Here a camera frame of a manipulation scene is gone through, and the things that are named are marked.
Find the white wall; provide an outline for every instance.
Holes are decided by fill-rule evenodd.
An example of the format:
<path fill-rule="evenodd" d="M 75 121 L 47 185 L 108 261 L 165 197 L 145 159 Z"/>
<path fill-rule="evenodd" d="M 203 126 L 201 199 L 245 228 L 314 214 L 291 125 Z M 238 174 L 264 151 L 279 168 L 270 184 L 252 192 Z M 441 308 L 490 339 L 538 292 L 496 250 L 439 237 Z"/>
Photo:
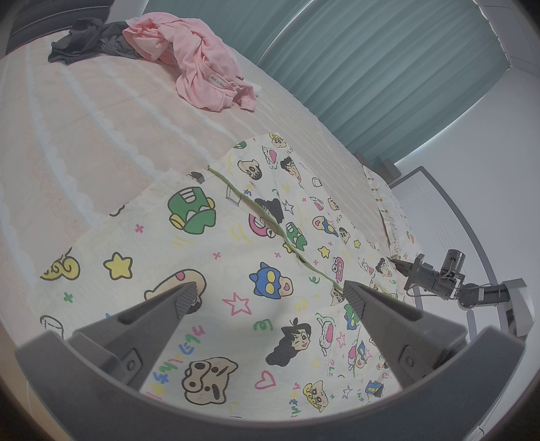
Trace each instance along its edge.
<path fill-rule="evenodd" d="M 512 67 L 540 78 L 540 32 L 517 0 L 474 0 L 497 33 Z"/>
<path fill-rule="evenodd" d="M 522 277 L 531 291 L 536 323 L 512 381 L 481 425 L 487 431 L 540 367 L 540 79 L 509 69 L 478 103 L 396 165 L 403 174 L 424 166 L 474 229 L 498 281 Z"/>

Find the pile of clothes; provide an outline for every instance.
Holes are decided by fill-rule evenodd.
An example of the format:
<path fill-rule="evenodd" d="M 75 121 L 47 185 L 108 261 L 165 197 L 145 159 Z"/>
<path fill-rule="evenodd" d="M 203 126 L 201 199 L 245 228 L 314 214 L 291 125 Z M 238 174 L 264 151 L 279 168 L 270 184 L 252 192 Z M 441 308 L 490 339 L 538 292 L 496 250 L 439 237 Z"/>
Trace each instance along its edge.
<path fill-rule="evenodd" d="M 256 107 L 254 85 L 244 80 L 230 48 L 197 18 L 163 12 L 109 24 L 82 18 L 51 46 L 48 62 L 70 64 L 108 54 L 177 66 L 178 95 L 194 107 L 221 111 L 234 102 L 249 111 Z"/>

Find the green curtain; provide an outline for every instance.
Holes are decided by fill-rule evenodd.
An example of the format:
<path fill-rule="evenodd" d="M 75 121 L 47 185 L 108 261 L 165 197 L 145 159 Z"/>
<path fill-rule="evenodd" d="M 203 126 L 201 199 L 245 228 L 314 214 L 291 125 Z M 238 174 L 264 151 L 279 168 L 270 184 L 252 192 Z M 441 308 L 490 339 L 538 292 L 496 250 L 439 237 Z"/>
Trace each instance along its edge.
<path fill-rule="evenodd" d="M 203 19 L 371 165 L 425 143 L 509 68 L 472 0 L 149 0 L 145 11 Z"/>

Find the black object on headboard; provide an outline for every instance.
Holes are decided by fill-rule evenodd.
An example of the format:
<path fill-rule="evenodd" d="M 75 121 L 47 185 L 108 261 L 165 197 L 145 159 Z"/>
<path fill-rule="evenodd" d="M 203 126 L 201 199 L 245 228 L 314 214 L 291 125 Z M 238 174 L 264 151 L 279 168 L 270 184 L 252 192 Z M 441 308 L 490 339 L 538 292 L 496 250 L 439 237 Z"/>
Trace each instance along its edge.
<path fill-rule="evenodd" d="M 6 54 L 47 34 L 69 29 L 79 18 L 105 22 L 115 0 L 28 0 L 11 27 Z"/>

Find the pink star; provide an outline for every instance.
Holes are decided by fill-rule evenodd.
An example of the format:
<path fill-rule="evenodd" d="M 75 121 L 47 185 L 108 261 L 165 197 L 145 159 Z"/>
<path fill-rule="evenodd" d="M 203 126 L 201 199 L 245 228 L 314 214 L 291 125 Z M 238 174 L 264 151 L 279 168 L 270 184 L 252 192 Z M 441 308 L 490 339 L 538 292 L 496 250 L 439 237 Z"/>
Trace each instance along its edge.
<path fill-rule="evenodd" d="M 231 306 L 231 315 L 235 315 L 239 312 L 247 313 L 248 315 L 252 314 L 252 311 L 248 307 L 249 299 L 242 299 L 234 292 L 233 300 L 230 299 L 221 299 L 226 304 Z"/>
<path fill-rule="evenodd" d="M 336 342 L 339 343 L 339 347 L 342 348 L 345 346 L 345 335 L 343 333 L 339 333 L 339 337 L 335 339 Z"/>

